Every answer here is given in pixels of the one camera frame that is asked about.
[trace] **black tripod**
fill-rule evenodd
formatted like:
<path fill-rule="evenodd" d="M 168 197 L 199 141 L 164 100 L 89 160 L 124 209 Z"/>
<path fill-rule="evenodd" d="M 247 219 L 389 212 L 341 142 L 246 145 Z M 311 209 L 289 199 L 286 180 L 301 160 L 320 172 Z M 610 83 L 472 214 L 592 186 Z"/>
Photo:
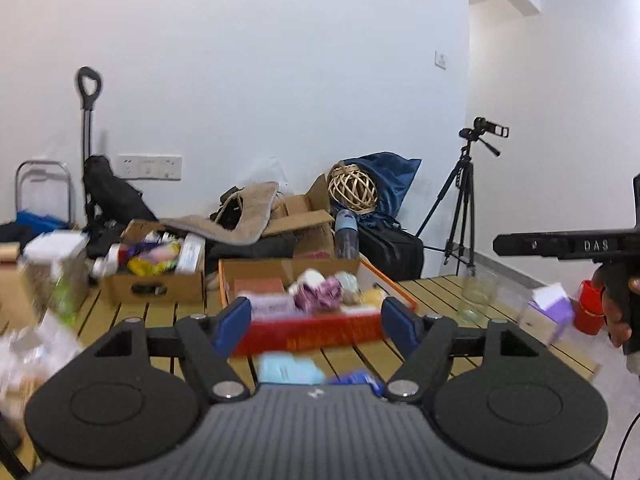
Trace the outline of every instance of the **black tripod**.
<path fill-rule="evenodd" d="M 492 123 L 487 121 L 484 117 L 476 117 L 474 120 L 473 128 L 464 128 L 460 130 L 460 137 L 466 139 L 466 145 L 463 146 L 460 152 L 460 158 L 458 159 L 456 165 L 454 166 L 451 173 L 449 173 L 449 177 L 447 181 L 442 186 L 442 189 L 438 193 L 438 197 L 436 202 L 431 207 L 427 218 L 424 219 L 420 229 L 416 233 L 417 236 L 420 236 L 427 223 L 435 213 L 438 205 L 444 197 L 446 196 L 451 184 L 456 182 L 456 186 L 458 188 L 458 199 L 456 200 L 456 210 L 453 214 L 453 222 L 451 224 L 451 231 L 449 233 L 449 238 L 445 243 L 444 249 L 437 247 L 429 247 L 425 246 L 425 249 L 429 249 L 431 251 L 439 251 L 444 253 L 444 262 L 445 264 L 449 261 L 450 257 L 454 257 L 458 264 L 456 266 L 456 275 L 460 272 L 460 263 L 464 263 L 468 268 L 471 269 L 471 272 L 475 270 L 474 264 L 474 254 L 476 250 L 476 203 L 474 201 L 474 164 L 471 160 L 471 144 L 472 142 L 476 142 L 479 140 L 482 142 L 495 156 L 500 156 L 500 151 L 494 148 L 485 140 L 481 139 L 481 136 L 485 133 L 489 132 L 499 137 L 509 137 L 509 129 L 504 126 L 500 126 L 500 124 Z M 458 221 L 460 220 L 460 210 L 462 210 L 462 225 L 460 227 L 460 243 L 458 247 L 455 248 L 454 238 L 456 236 L 456 230 L 458 228 Z M 465 234 L 466 234 L 466 219 L 467 216 L 469 218 L 469 256 L 468 260 L 465 261 L 463 256 L 465 254 Z"/>

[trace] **person's hand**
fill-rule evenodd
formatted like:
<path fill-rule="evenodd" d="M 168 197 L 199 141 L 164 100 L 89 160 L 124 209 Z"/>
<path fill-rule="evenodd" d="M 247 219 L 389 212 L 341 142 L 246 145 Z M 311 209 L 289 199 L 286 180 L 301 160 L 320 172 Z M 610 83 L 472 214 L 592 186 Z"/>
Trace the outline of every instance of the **person's hand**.
<path fill-rule="evenodd" d="M 591 279 L 591 286 L 593 288 L 604 286 L 602 277 L 597 270 Z M 629 280 L 629 290 L 640 294 L 640 278 L 631 278 Z M 616 348 L 619 348 L 622 343 L 631 337 L 631 329 L 627 323 L 622 321 L 622 311 L 618 304 L 607 294 L 607 289 L 604 290 L 602 295 L 602 311 L 605 318 L 607 318 L 607 328 L 609 329 L 611 342 Z"/>

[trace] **tripod head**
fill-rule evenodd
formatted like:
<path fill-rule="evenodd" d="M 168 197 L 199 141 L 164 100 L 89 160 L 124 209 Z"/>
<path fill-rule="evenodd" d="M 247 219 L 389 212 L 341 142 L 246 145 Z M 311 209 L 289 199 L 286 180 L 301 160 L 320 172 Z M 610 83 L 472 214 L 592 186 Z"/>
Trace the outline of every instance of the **tripod head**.
<path fill-rule="evenodd" d="M 482 142 L 495 156 L 500 156 L 500 151 L 494 148 L 491 144 L 481 139 L 485 133 L 489 132 L 490 134 L 494 134 L 495 136 L 502 137 L 506 139 L 509 137 L 509 128 L 506 126 L 501 126 L 497 123 L 492 123 L 491 121 L 487 121 L 484 117 L 476 117 L 474 119 L 474 127 L 473 128 L 463 128 L 460 130 L 460 137 L 467 140 L 466 147 L 470 149 L 471 143 L 479 140 Z"/>

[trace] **wicker lantern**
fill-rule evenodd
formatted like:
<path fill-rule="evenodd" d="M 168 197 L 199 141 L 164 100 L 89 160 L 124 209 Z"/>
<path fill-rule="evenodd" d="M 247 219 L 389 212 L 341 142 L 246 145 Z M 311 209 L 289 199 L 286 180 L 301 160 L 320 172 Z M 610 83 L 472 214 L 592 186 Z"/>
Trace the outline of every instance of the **wicker lantern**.
<path fill-rule="evenodd" d="M 329 174 L 329 195 L 353 212 L 363 215 L 375 211 L 378 190 L 371 177 L 356 164 L 340 161 Z"/>

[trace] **ribbed gray surface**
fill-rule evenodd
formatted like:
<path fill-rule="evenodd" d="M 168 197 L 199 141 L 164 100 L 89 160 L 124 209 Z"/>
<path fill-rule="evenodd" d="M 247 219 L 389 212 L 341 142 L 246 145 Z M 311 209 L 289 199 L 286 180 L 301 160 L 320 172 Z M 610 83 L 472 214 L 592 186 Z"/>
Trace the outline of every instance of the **ribbed gray surface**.
<path fill-rule="evenodd" d="M 262 386 L 212 408 L 181 447 L 146 465 L 81 472 L 47 464 L 34 480 L 602 480 L 588 466 L 538 475 L 478 465 L 443 444 L 417 408 L 368 386 Z"/>

